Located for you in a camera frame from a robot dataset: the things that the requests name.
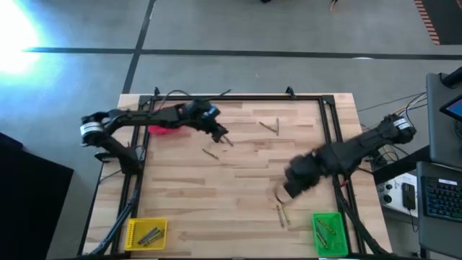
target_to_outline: yellow plastic tray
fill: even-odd
[[[164,231],[164,237],[155,242],[144,246],[139,245],[138,241],[142,239],[153,228]],[[167,242],[167,219],[166,218],[136,218],[128,221],[127,236],[125,239],[126,251],[148,251],[165,249]]]

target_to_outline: wooden table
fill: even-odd
[[[349,139],[361,132],[353,96],[334,97],[341,132]],[[139,95],[121,95],[118,108],[136,110],[138,101]],[[286,228],[279,224],[271,189],[292,157],[325,143],[319,104],[291,100],[214,103],[222,112],[217,120],[230,131],[227,136],[234,147],[215,144],[209,135],[186,127],[175,134],[151,135],[138,217],[168,218],[167,248],[133,252],[132,257],[316,257],[311,215],[338,211],[331,179],[323,179],[287,207],[292,224]],[[274,125],[276,118],[279,136],[258,124]],[[132,133],[133,127],[124,127],[113,136],[126,144]],[[204,154],[202,148],[219,160]],[[105,164],[102,177],[117,169],[117,162]],[[361,220],[379,244],[391,251],[373,177],[357,171],[352,182]],[[123,174],[118,174],[99,185],[83,252],[94,249],[115,222],[122,183]],[[356,251],[352,224],[348,226]],[[125,233],[123,229],[121,250]]]

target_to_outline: concrete floor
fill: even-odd
[[[80,147],[79,119],[116,107],[132,55],[18,53],[19,47],[135,48],[149,0],[3,0],[0,22],[0,131],[32,153],[75,169],[48,252],[75,256],[97,184],[100,163]],[[459,54],[436,46],[413,0],[157,0],[144,48]],[[451,72],[460,61],[358,60],[141,55],[130,93],[182,89],[192,93],[353,92],[358,109],[425,90],[428,72]],[[402,100],[359,112],[364,125],[405,105]],[[427,112],[413,110],[413,152],[428,143]],[[418,250],[406,223],[387,221],[393,251]]]

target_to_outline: computer monitor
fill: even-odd
[[[462,95],[451,100],[440,109],[441,112],[462,122]]]

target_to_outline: cable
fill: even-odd
[[[400,152],[404,153],[406,156],[409,156],[409,153],[408,153],[408,152],[406,152],[406,151],[404,151],[402,148],[400,148],[400,147],[397,147],[397,146],[396,146],[396,145],[394,145],[394,144],[392,144],[391,146],[392,146],[392,147],[395,147],[395,148],[396,148],[396,149],[398,149]]]
[[[107,179],[107,178],[109,178],[109,177],[112,177],[112,176],[114,176],[115,174],[120,173],[121,171],[122,171],[122,169],[117,170],[117,171],[111,173],[110,175],[107,175],[106,177],[102,178],[102,179],[98,182],[98,184],[101,184],[105,179]]]
[[[366,169],[361,168],[361,167],[358,167],[358,170],[362,170],[362,171],[364,171],[364,172],[366,172],[366,173],[374,174],[374,173],[371,172],[370,170],[366,170]]]
[[[164,104],[165,104],[165,101],[167,101],[168,96],[170,96],[171,94],[173,94],[173,93],[175,93],[175,92],[183,93],[184,95],[186,95],[186,96],[188,96],[188,97],[190,97],[190,98],[193,97],[193,96],[189,95],[189,93],[187,93],[187,92],[184,91],[184,90],[172,90],[172,91],[170,91],[169,93],[167,93],[167,94],[164,96],[164,98],[162,99],[162,101],[161,101],[161,103],[160,103],[160,106],[159,106],[159,108],[157,109],[157,111],[159,111],[159,110],[162,109],[162,107],[163,107]]]
[[[136,146],[134,147],[134,149],[139,148],[139,147],[143,148],[143,150],[141,151],[141,154],[140,154],[139,157],[138,157],[138,161],[141,161],[141,157],[143,156],[144,151],[146,151],[146,149],[145,149],[142,145],[136,145]],[[107,179],[107,178],[109,178],[109,177],[112,177],[112,176],[114,176],[115,174],[120,173],[121,171],[122,171],[122,169],[117,170],[117,171],[111,173],[110,175],[107,175],[107,176],[103,177],[103,178],[100,179],[100,181],[98,182],[98,185],[100,185],[105,179]]]
[[[172,90],[172,91],[170,91],[169,93],[167,93],[167,94],[164,96],[164,98],[162,99],[162,101],[161,101],[161,103],[160,103],[159,108],[158,108],[156,111],[161,110],[162,107],[164,106],[165,102],[167,101],[168,96],[170,96],[171,94],[173,94],[173,93],[175,93],[175,92],[183,93],[184,95],[186,95],[186,96],[188,96],[188,97],[190,97],[190,98],[194,98],[194,96],[190,95],[189,93],[187,93],[187,92],[184,91],[184,90]],[[225,92],[223,92],[223,93],[221,93],[221,94],[219,94],[219,95],[216,95],[216,96],[214,96],[214,97],[205,98],[205,99],[202,99],[202,100],[200,100],[200,101],[210,101],[210,100],[213,100],[213,99],[215,99],[215,98],[222,97],[222,96],[226,95],[226,94],[229,93],[229,92],[231,92],[231,89],[228,89],[228,90],[226,90]]]
[[[394,153],[394,155],[396,156],[396,159],[390,156],[390,153],[392,153],[392,151],[388,151],[386,145],[383,146],[383,149],[385,150],[385,155],[387,155],[387,157],[388,157],[390,160],[392,160],[392,161],[394,161],[394,162],[397,161],[397,160],[399,160],[398,154],[397,154],[396,152],[394,152],[394,151],[393,151],[393,153]]]
[[[394,103],[394,102],[396,102],[396,101],[400,101],[400,100],[403,100],[403,99],[412,98],[412,97],[415,97],[415,96],[417,96],[417,95],[422,95],[422,94],[424,94],[424,93],[425,93],[425,92],[421,92],[421,93],[409,95],[409,96],[406,96],[406,97],[401,97],[401,98],[399,98],[399,99],[395,99],[395,100],[392,100],[392,101],[389,101],[389,102],[381,103],[381,104],[378,104],[378,105],[373,105],[373,106],[371,106],[371,107],[369,107],[369,108],[360,109],[360,110],[358,110],[358,112],[366,111],[366,110],[369,110],[369,109],[372,109],[372,108],[377,108],[377,107],[379,107],[379,106],[381,106],[381,105],[387,105],[387,104]]]
[[[409,210],[409,216],[411,217],[412,231],[414,231],[414,233],[417,233],[419,231],[419,227],[417,227],[417,229],[414,228],[414,219],[412,218],[411,209],[408,209],[408,210]]]
[[[222,97],[222,96],[226,95],[226,94],[229,93],[229,92],[231,92],[231,89],[228,89],[228,90],[226,90],[225,92],[223,92],[223,93],[221,93],[221,94],[219,94],[219,95],[216,95],[216,96],[214,96],[214,97],[209,97],[209,98],[203,99],[203,100],[201,100],[201,101],[210,101],[210,100],[214,100],[215,98]]]
[[[409,108],[409,111],[412,111],[412,110],[417,109],[417,108],[423,108],[423,107],[425,107],[425,106],[427,106],[427,104],[419,105],[419,106],[413,107],[413,108]],[[393,113],[399,113],[398,116],[402,116],[402,114],[405,113],[405,111],[406,111],[406,106],[404,105],[404,106],[402,106],[401,108],[395,110],[395,112],[393,112]],[[364,124],[361,124],[361,126],[364,127],[364,128],[366,128],[366,129],[371,129],[372,127],[377,126],[378,124],[380,124],[380,122],[374,123],[374,124],[372,124],[372,125],[370,125],[370,126],[366,126],[366,125],[364,125]]]
[[[406,117],[409,123],[412,125],[412,127],[415,128],[414,124],[412,123],[411,119],[409,118],[409,108],[413,107],[415,104],[417,104],[422,98],[425,98],[426,94],[421,94],[418,97],[415,97],[409,104],[406,106]]]

